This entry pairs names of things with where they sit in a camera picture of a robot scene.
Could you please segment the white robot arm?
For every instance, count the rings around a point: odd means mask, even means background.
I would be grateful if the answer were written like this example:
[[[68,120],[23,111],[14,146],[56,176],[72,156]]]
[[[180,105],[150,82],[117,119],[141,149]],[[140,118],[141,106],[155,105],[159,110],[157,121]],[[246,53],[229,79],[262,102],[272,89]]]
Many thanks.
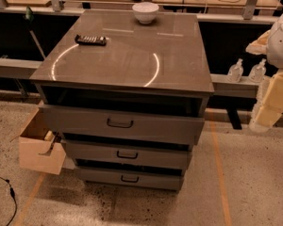
[[[272,28],[246,47],[253,55],[264,54],[267,62],[278,68],[271,78],[259,84],[249,128],[263,133],[272,128],[283,114],[283,13]]]

